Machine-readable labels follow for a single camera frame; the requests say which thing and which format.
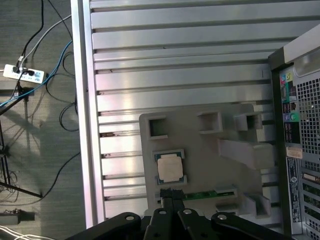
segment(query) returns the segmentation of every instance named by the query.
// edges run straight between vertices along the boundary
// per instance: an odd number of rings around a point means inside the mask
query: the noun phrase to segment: gray slot
[[[219,139],[218,145],[220,156],[245,164],[251,169],[267,169],[275,164],[274,149],[269,143]]]
[[[166,116],[152,116],[146,119],[148,138],[150,140],[167,139]]]
[[[219,111],[202,111],[197,114],[200,119],[200,134],[216,134],[224,131]]]
[[[260,193],[245,193],[243,203],[245,210],[256,218],[271,216],[270,200]]]
[[[234,116],[235,128],[238,131],[262,129],[262,118],[258,112],[244,113]]]

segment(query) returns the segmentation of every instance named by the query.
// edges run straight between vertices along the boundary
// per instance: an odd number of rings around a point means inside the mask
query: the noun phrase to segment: metal slat
[[[293,39],[320,21],[181,27],[92,34],[93,49]]]
[[[104,188],[119,188],[119,187],[144,186],[144,185],[146,185],[146,181],[145,181],[145,177],[143,176],[103,180]]]
[[[100,138],[101,154],[142,152],[140,135]]]
[[[102,175],[107,178],[116,176],[144,176],[142,156],[105,158],[101,160]]]
[[[114,132],[139,132],[139,123],[125,123],[125,124],[113,124],[113,125],[100,125],[99,132],[102,133],[114,133]]]
[[[114,187],[114,188],[104,189],[105,197],[120,197],[120,196],[132,197],[132,195],[146,195],[146,194],[147,194],[146,186],[127,186],[127,187]]]
[[[135,59],[123,61],[104,61],[94,64],[95,70],[116,70],[131,68],[163,67],[172,65],[230,64],[242,62],[266,62],[273,52],[252,52],[203,56],[179,56],[166,58]]]
[[[179,68],[97,74],[97,91],[192,84],[261,81],[270,78],[267,64]]]
[[[105,201],[104,205],[106,218],[112,218],[118,214],[122,214],[124,211],[143,216],[145,210],[148,209],[147,198]]]
[[[307,184],[307,185],[309,185],[309,186],[311,186],[311,187],[313,187],[315,189],[319,189],[320,190],[320,185],[317,184],[317,183],[314,183],[312,181],[308,181],[308,180],[302,179],[302,183],[303,184]]]
[[[169,49],[149,49],[135,51],[104,51],[95,53],[95,62],[134,60],[134,59],[153,59],[153,58],[170,58],[185,56],[201,56],[216,54],[237,54],[250,52],[274,52],[283,47],[288,41],[264,42],[255,44],[238,44],[222,46],[200,46],[200,47],[182,47]]]
[[[149,25],[181,25],[212,23],[214,25],[236,22],[276,21],[283,18],[320,16],[318,1],[242,4],[227,6],[181,7],[165,9],[94,12],[93,29]]]
[[[98,111],[104,112],[261,101],[271,98],[271,86],[260,84],[106,94],[97,96],[97,104]]]

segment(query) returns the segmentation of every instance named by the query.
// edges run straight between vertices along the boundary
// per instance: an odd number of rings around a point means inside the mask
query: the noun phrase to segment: white power strip
[[[13,71],[13,67],[15,67],[15,66],[6,64],[4,66],[3,76],[6,78],[18,80],[21,76],[22,68],[20,68],[19,73],[16,73]],[[27,71],[32,71],[32,72],[34,72],[34,74],[30,75],[29,72],[24,72],[21,79],[20,79],[21,81],[27,81],[27,82],[36,83],[36,84],[41,84],[43,82],[43,80],[45,78],[44,71],[39,71],[39,70],[31,69],[31,68],[28,68]]]

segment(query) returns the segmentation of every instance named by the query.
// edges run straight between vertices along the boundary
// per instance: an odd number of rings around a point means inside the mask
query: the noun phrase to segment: ventilation grille
[[[316,234],[314,231],[307,230],[307,231],[306,231],[306,234],[307,234],[311,239],[320,240],[320,236],[319,236],[318,234]]]
[[[320,153],[320,86],[319,79],[297,85],[300,109],[302,150]]]
[[[305,169],[309,169],[309,170],[320,173],[320,164],[318,164],[318,163],[313,163],[311,161],[302,161],[302,166]]]
[[[311,228],[313,228],[314,230],[319,231],[319,224],[316,223],[315,221],[305,218],[305,223],[309,225]]]

